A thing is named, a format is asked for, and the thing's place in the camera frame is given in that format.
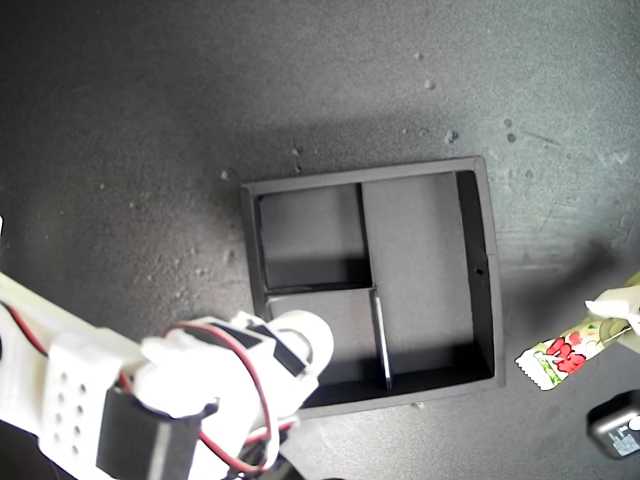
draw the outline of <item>snack package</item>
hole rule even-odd
[[[541,390],[551,390],[629,330],[627,320],[589,316],[559,337],[526,350],[516,364]]]

